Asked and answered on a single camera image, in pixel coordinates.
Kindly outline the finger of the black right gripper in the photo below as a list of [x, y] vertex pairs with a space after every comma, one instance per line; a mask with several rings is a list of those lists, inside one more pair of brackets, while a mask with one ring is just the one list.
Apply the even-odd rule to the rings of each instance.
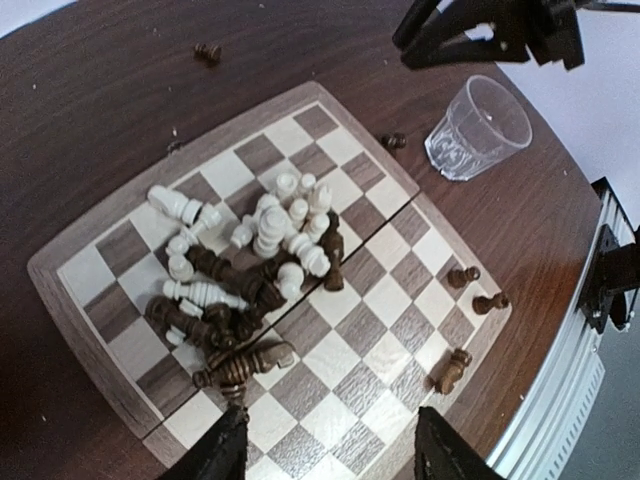
[[411, 70], [458, 63], [525, 63], [530, 60], [526, 45], [493, 37], [442, 43], [429, 38], [399, 36], [401, 62]]
[[480, 21], [479, 1], [451, 1], [442, 11], [441, 1], [414, 1], [392, 36], [398, 48], [469, 46], [465, 34]]

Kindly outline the dark chess knight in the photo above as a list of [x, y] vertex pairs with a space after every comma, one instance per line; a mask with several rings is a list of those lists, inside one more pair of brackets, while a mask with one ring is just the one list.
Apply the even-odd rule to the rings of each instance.
[[449, 395], [455, 384], [462, 379], [465, 370], [472, 362], [472, 355], [467, 350], [456, 348], [445, 356], [445, 361], [436, 370], [434, 387], [437, 393]]

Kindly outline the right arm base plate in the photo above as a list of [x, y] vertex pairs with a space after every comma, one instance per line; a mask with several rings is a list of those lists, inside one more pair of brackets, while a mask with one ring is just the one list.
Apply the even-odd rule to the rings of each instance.
[[624, 294], [639, 288], [639, 229], [633, 234], [634, 241], [624, 246], [619, 245], [607, 224], [598, 234], [578, 299], [578, 308], [598, 334], [604, 333], [608, 319], [618, 330], [628, 324]]

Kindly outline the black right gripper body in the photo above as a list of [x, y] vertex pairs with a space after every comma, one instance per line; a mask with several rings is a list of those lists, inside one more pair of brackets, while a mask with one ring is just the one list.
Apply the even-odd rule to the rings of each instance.
[[507, 1], [507, 5], [498, 62], [525, 63], [533, 55], [540, 66], [561, 62], [572, 70], [584, 64], [578, 1]]

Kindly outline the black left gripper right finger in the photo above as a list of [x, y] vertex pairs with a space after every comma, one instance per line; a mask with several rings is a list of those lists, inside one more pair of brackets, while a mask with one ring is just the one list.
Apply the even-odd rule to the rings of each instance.
[[433, 407], [420, 407], [415, 430], [416, 479], [492, 479], [493, 470]]

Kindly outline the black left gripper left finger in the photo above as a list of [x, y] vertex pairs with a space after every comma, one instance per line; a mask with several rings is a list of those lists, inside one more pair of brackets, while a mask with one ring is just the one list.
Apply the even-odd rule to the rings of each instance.
[[173, 479], [245, 479], [248, 412], [232, 406], [172, 467]]

